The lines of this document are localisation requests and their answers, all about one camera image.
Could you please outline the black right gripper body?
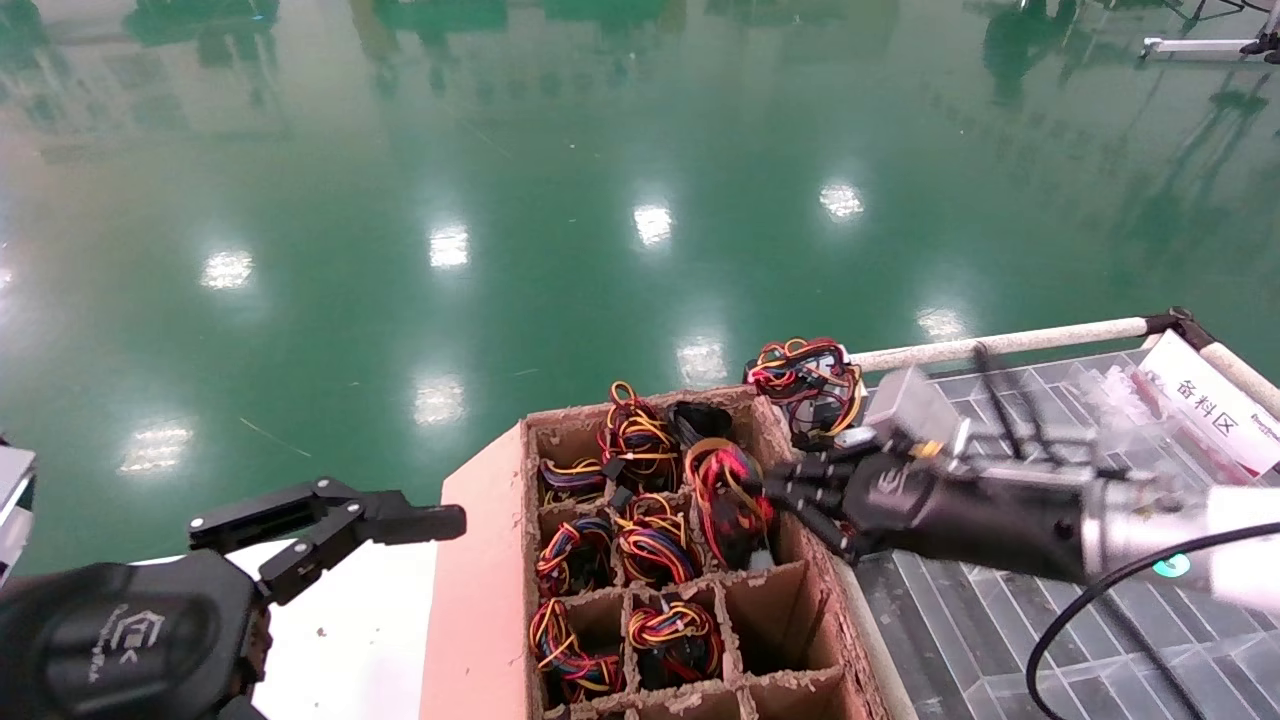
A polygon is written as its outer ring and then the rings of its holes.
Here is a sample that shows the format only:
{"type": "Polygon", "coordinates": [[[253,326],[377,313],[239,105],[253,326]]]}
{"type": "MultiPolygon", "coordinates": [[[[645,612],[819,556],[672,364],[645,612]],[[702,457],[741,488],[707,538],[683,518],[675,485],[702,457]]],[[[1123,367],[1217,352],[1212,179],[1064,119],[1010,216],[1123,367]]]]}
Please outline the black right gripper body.
{"type": "Polygon", "coordinates": [[[1087,579],[1079,489],[956,477],[877,454],[852,470],[847,505],[858,543],[872,553],[905,551],[1056,582],[1087,579]]]}

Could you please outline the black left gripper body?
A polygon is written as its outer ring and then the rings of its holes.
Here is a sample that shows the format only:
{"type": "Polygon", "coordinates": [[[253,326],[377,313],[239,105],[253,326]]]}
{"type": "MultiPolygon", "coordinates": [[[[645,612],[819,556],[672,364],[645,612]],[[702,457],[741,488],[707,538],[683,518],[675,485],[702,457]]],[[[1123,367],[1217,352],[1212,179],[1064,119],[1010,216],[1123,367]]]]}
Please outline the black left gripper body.
{"type": "Polygon", "coordinates": [[[268,601],[233,562],[97,562],[3,587],[5,719],[260,719],[268,601]]]}

